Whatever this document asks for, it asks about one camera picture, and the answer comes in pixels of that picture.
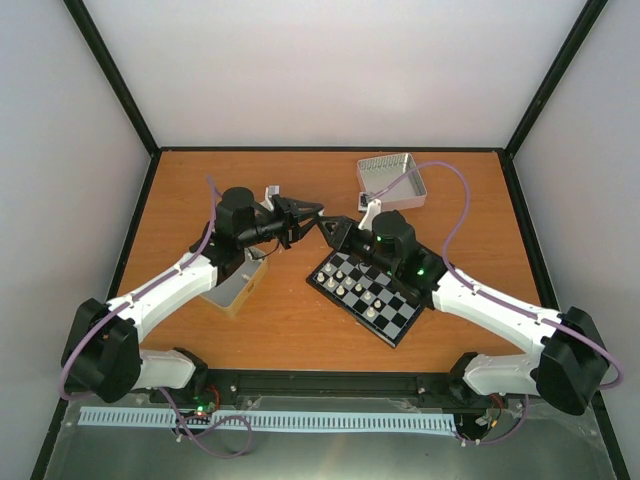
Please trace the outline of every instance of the white bracket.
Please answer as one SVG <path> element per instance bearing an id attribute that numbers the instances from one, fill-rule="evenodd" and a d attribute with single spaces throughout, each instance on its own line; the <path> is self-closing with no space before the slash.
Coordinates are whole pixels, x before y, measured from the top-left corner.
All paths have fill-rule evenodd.
<path id="1" fill-rule="evenodd" d="M 382 202 L 377 198 L 375 200 L 371 200 L 367 205 L 367 211 L 362 217 L 360 221 L 360 225 L 358 225 L 359 230 L 371 230 L 371 224 L 373 223 L 373 219 L 382 211 Z"/>

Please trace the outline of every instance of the cable clip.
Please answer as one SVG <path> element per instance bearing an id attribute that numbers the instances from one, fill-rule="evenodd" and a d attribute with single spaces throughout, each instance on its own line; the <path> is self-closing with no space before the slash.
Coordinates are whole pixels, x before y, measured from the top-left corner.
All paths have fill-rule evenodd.
<path id="1" fill-rule="evenodd" d="M 133 305 L 136 303 L 135 300 L 133 299 L 133 293 L 127 293 L 124 296 L 124 301 L 129 304 L 129 308 L 133 308 Z"/>

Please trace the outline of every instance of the white cable tray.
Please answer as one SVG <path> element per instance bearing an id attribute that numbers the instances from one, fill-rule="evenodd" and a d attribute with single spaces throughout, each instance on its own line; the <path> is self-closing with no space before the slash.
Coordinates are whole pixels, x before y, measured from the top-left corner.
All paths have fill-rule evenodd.
<path id="1" fill-rule="evenodd" d="M 257 432 L 298 433 L 420 433 L 453 435 L 453 415 L 437 413 L 340 413 L 221 410 L 211 419 L 192 419 L 192 429 L 204 429 L 228 415 L 241 415 Z M 169 428 L 176 426 L 176 415 L 167 408 L 81 407 L 81 426 Z M 246 430 L 238 420 L 217 427 L 220 430 Z"/>

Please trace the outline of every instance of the black frame edge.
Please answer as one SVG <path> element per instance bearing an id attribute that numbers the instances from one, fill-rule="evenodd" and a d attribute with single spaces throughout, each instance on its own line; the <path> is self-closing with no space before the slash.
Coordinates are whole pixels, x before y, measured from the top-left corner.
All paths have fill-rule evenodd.
<path id="1" fill-rule="evenodd" d="M 509 197 L 511 198 L 511 204 L 513 205 L 513 212 L 518 222 L 522 242 L 527 252 L 527 258 L 538 291 L 538 297 L 540 298 L 540 304 L 546 308 L 558 309 L 558 300 L 553 291 L 551 277 L 544 262 L 542 250 L 540 249 L 538 237 L 536 236 L 533 222 L 529 215 L 529 208 L 527 207 L 527 202 L 525 201 L 524 193 L 520 186 L 518 174 L 516 173 L 513 162 L 509 161 L 506 152 L 500 152 L 498 155 L 500 156 L 504 181 L 507 185 Z"/>
<path id="2" fill-rule="evenodd" d="M 51 460 L 51 455 L 53 454 L 53 449 L 55 448 L 56 440 L 58 439 L 58 433 L 60 433 L 60 428 L 62 427 L 62 420 L 64 419 L 65 412 L 67 411 L 67 406 L 67 401 L 62 399 L 58 400 L 58 404 L 53 412 L 53 417 L 51 418 L 51 423 L 47 430 L 47 435 L 44 437 L 36 464 L 31 472 L 31 480 L 42 480 L 47 473 L 49 461 Z"/>
<path id="3" fill-rule="evenodd" d="M 518 150 L 524 143 L 547 101 L 560 83 L 573 57 L 578 53 L 582 43 L 591 31 L 591 27 L 593 27 L 593 24 L 600 16 L 606 4 L 607 0 L 587 0 L 585 3 L 580 15 L 578 15 L 573 27 L 569 31 L 569 35 L 567 35 L 562 47 L 560 47 L 558 55 L 556 55 L 549 71 L 542 80 L 542 83 L 538 87 L 531 103 L 527 107 L 527 110 L 505 148 L 507 158 L 510 161 L 513 161 L 518 153 Z"/>
<path id="4" fill-rule="evenodd" d="M 113 92 L 122 104 L 127 117 L 131 121 L 133 128 L 137 132 L 142 144 L 147 149 L 149 155 L 153 155 L 158 150 L 158 145 L 147 126 L 140 109 L 136 105 L 127 84 L 125 83 L 120 70 L 113 61 L 109 50 L 107 49 L 96 24 L 93 22 L 86 5 L 82 0 L 64 0 L 67 10 L 76 22 L 80 33 L 84 37 L 87 45 L 91 49 L 98 65 L 102 69 L 102 73 L 111 85 Z"/>
<path id="5" fill-rule="evenodd" d="M 151 155 L 151 160 L 149 161 L 149 167 L 147 168 L 147 173 L 144 177 L 144 181 L 142 182 L 140 195 L 138 195 L 138 201 L 136 202 L 136 206 L 133 211 L 133 216 L 131 217 L 131 223 L 129 224 L 127 235 L 124 238 L 124 244 L 122 245 L 122 250 L 120 251 L 120 257 L 118 258 L 118 263 L 116 264 L 116 269 L 113 273 L 111 285 L 109 286 L 109 291 L 107 293 L 108 299 L 118 295 L 120 282 L 122 282 L 122 277 L 124 276 L 124 271 L 127 267 L 127 262 L 129 261 L 129 255 L 131 254 L 133 241 L 136 238 L 136 233 L 138 233 L 140 220 L 142 219 L 144 208 L 147 205 L 147 199 L 149 198 L 149 192 L 151 191 L 151 187 L 153 185 L 153 179 L 155 178 L 156 172 L 158 171 L 158 165 L 160 164 L 161 156 L 162 156 L 162 153 L 159 150 L 153 155 Z"/>
<path id="6" fill-rule="evenodd" d="M 533 280 L 536 284 L 538 296 L 540 297 L 540 304 L 546 308 L 559 309 L 558 300 L 551 284 L 551 277 L 549 271 L 544 262 L 542 250 L 538 243 L 533 222 L 529 215 L 529 208 L 522 192 L 520 180 L 516 172 L 513 161 L 507 156 L 506 151 L 499 152 L 500 163 L 502 165 L 502 171 L 504 174 L 504 180 L 511 197 L 511 203 L 513 205 L 513 211 L 520 228 L 520 235 L 522 236 L 522 242 L 527 252 L 527 258 L 529 259 L 529 265 L 533 274 Z M 630 479 L 627 465 L 622 456 L 620 445 L 616 438 L 613 426 L 611 425 L 611 419 L 607 413 L 607 408 L 604 404 L 604 399 L 600 392 L 596 392 L 591 401 L 596 421 L 600 427 L 600 433 L 607 447 L 607 453 L 611 460 L 611 466 L 616 477 L 620 480 Z"/>
<path id="7" fill-rule="evenodd" d="M 476 152 L 491 153 L 502 150 L 501 147 L 161 147 L 163 152 Z"/>

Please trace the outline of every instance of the wire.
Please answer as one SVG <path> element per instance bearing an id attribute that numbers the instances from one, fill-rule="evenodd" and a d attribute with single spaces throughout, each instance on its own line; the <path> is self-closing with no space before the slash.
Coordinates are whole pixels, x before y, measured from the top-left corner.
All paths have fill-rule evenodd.
<path id="1" fill-rule="evenodd" d="M 207 233 L 202 238 L 202 242 L 200 243 L 200 246 L 193 253 L 193 255 L 191 255 L 191 257 L 189 257 L 184 263 L 182 263 L 182 265 L 180 265 L 180 270 L 184 270 L 189 265 L 191 265 L 196 260 L 196 258 L 198 258 L 198 256 L 202 253 L 204 248 L 209 243 L 209 239 L 211 238 L 211 233 L 213 232 L 213 225 L 216 220 L 216 200 L 217 200 L 216 186 L 215 186 L 215 183 L 213 182 L 213 178 L 210 175 L 207 175 L 207 182 L 209 182 L 209 187 L 211 189 L 211 218 L 209 220 L 209 224 L 207 225 Z M 163 284 L 164 282 L 169 280 L 171 277 L 173 277 L 177 273 L 178 273 L 178 269 L 172 268 L 167 273 L 162 275 L 160 278 L 154 280 L 145 288 L 143 288 L 138 293 L 133 295 L 132 296 L 133 301 L 136 302 L 140 300 L 151 290 Z M 81 400 L 83 398 L 87 398 L 93 395 L 93 392 L 85 392 L 85 393 L 80 393 L 76 395 L 70 395 L 65 391 L 64 386 L 65 386 L 65 383 L 67 382 L 67 379 L 69 378 L 69 372 L 71 371 L 71 367 L 73 366 L 74 362 L 76 361 L 76 359 L 78 358 L 82 350 L 87 346 L 89 341 L 100 330 L 102 330 L 102 328 L 107 323 L 109 323 L 116 315 L 118 315 L 120 312 L 122 312 L 124 309 L 128 308 L 129 306 L 131 306 L 129 302 L 123 302 L 121 305 L 111 310 L 98 323 L 96 323 L 91 328 L 91 330 L 87 332 L 87 334 L 82 338 L 82 340 L 80 340 L 80 342 L 78 342 L 78 345 L 76 346 L 76 348 L 73 349 L 73 351 L 71 352 L 71 355 L 69 355 L 69 358 L 65 362 L 64 367 L 62 367 L 62 372 L 60 372 L 60 379 L 58 381 L 58 393 L 60 394 L 60 398 L 62 398 L 63 400 L 67 400 L 69 402 L 73 402 L 75 400 Z"/>
<path id="2" fill-rule="evenodd" d="M 251 250 L 249 250 L 249 255 L 251 255 L 251 259 L 252 260 L 262 260 L 263 258 L 267 258 L 269 255 L 276 253 L 276 250 L 278 250 L 278 248 L 280 248 L 280 239 L 279 238 L 276 241 L 276 248 L 271 250 L 269 253 L 265 253 L 264 255 L 262 255 L 260 257 L 254 257 L 253 253 L 251 253 Z"/>
<path id="3" fill-rule="evenodd" d="M 504 410 L 504 404 L 502 403 L 502 400 L 500 399 L 500 397 L 495 393 L 492 393 L 489 396 L 491 397 L 492 400 L 494 400 L 498 404 L 499 411 L 498 411 L 498 416 L 496 417 L 496 422 L 497 422 L 498 420 L 500 420 L 500 416 L 502 415 L 502 411 Z"/>
<path id="4" fill-rule="evenodd" d="M 444 244 L 442 245 L 442 260 L 444 261 L 444 264 L 446 265 L 447 270 L 449 270 L 449 273 L 451 273 L 451 275 L 453 275 L 453 277 L 456 280 L 458 280 L 461 284 L 463 284 L 467 288 L 473 290 L 474 289 L 473 284 L 470 281 L 468 281 L 466 278 L 464 278 L 462 275 L 460 275 L 460 273 L 458 273 L 458 271 L 455 268 L 453 268 L 453 266 L 451 265 L 451 262 L 449 262 L 449 244 L 453 240 L 453 237 L 455 237 L 456 233 L 458 233 L 458 230 L 460 230 L 460 227 L 462 226 L 465 219 L 467 218 L 467 214 L 469 213 L 469 207 L 471 204 L 471 189 L 469 188 L 469 183 L 467 182 L 467 179 L 464 178 L 464 175 L 462 175 L 460 170 L 458 170 L 456 167 L 446 162 L 441 162 L 441 161 L 424 162 L 404 172 L 402 175 L 396 178 L 393 182 L 391 182 L 387 187 L 383 188 L 379 192 L 374 193 L 371 199 L 380 198 L 383 195 L 387 194 L 391 189 L 393 189 L 396 185 L 398 185 L 405 177 L 407 177 L 408 175 L 411 175 L 416 170 L 419 170 L 423 167 L 433 167 L 433 166 L 445 167 L 451 170 L 453 173 L 455 173 L 458 176 L 458 178 L 462 182 L 462 186 L 464 187 L 464 207 L 462 209 L 462 213 L 460 214 L 460 218 L 458 219 L 458 222 L 455 224 L 455 226 L 451 230 L 451 233 L 449 233 L 449 236 L 446 238 L 446 240 L 444 241 Z M 538 321 L 538 315 L 535 312 L 531 312 L 529 310 L 525 310 L 524 308 L 513 305 L 510 302 L 502 300 L 501 298 L 497 298 L 482 289 L 477 289 L 475 293 L 477 295 L 480 295 L 481 297 L 486 298 L 487 300 L 494 302 L 497 305 L 500 305 L 501 307 L 507 308 L 513 312 L 524 315 L 527 318 Z M 624 381 L 625 374 L 624 374 L 624 368 L 622 367 L 622 364 L 617 358 L 611 355 L 606 349 L 602 348 L 600 345 L 595 343 L 590 338 L 585 337 L 584 335 L 566 327 L 565 325 L 562 325 L 560 323 L 554 322 L 546 318 L 542 318 L 539 321 L 540 323 L 544 323 L 545 325 L 548 325 L 557 330 L 560 330 L 561 332 L 566 333 L 567 335 L 570 335 L 576 340 L 582 342 L 583 344 L 593 349 L 596 353 L 601 355 L 605 360 L 609 362 L 609 364 L 613 365 L 613 367 L 618 372 L 618 376 L 613 381 L 600 385 L 601 390 L 617 387 Z"/>
<path id="5" fill-rule="evenodd" d="M 479 440 L 478 445 L 484 445 L 484 446 L 490 446 L 490 445 L 496 445 L 498 443 L 502 443 L 505 440 L 511 438 L 513 435 L 515 435 L 515 433 L 520 430 L 522 428 L 522 425 L 524 424 L 524 421 L 527 419 L 527 415 L 529 413 L 529 395 L 525 395 L 524 396 L 524 406 L 522 409 L 522 416 L 520 417 L 520 419 L 518 420 L 518 423 L 516 423 L 511 430 L 509 430 L 507 433 L 505 433 L 504 435 L 502 435 L 501 437 L 495 438 L 493 440 L 486 440 L 486 441 L 482 441 L 482 439 L 484 437 L 481 437 Z M 461 437 L 460 434 L 458 432 L 454 432 L 455 437 L 460 440 L 462 442 L 462 444 L 466 444 L 466 441 L 469 440 L 469 438 L 467 437 L 466 439 Z"/>
<path id="6" fill-rule="evenodd" d="M 167 390 L 165 388 L 163 388 L 163 387 L 158 388 L 158 391 L 160 393 L 162 393 L 164 398 L 167 399 L 167 402 L 169 403 L 169 405 L 171 406 L 171 408 L 175 412 L 176 418 L 177 418 L 178 422 L 180 423 L 180 425 L 182 426 L 182 429 L 184 430 L 184 432 L 191 439 L 191 441 L 194 444 L 196 444 L 203 452 L 208 453 L 209 455 L 211 455 L 212 457 L 215 457 L 215 458 L 231 459 L 231 458 L 236 458 L 236 457 L 239 457 L 241 455 L 244 455 L 245 453 L 247 453 L 249 451 L 249 448 L 251 447 L 251 444 L 253 443 L 253 429 L 251 428 L 251 424 L 249 423 L 249 420 L 247 420 L 245 417 L 243 417 L 241 415 L 229 415 L 229 416 L 226 416 L 226 417 L 222 417 L 220 420 L 215 422 L 213 425 L 208 427 L 206 430 L 204 430 L 204 431 L 202 431 L 202 432 L 200 432 L 198 434 L 194 434 L 191 431 L 191 429 L 188 427 L 188 425 L 187 425 L 187 419 L 182 416 L 182 412 L 180 412 L 180 409 L 176 405 L 176 402 L 173 401 L 173 398 L 171 398 L 171 395 L 169 395 L 169 392 L 167 392 Z M 243 423 L 244 426 L 247 427 L 247 433 L 249 434 L 249 437 L 247 438 L 247 442 L 245 443 L 244 447 L 242 447 L 239 451 L 237 451 L 235 453 L 230 453 L 230 454 L 214 452 L 213 450 L 209 450 L 199 440 L 200 438 L 211 434 L 220 425 L 222 425 L 224 423 L 227 423 L 227 422 L 229 422 L 231 420 L 238 420 L 239 422 Z"/>

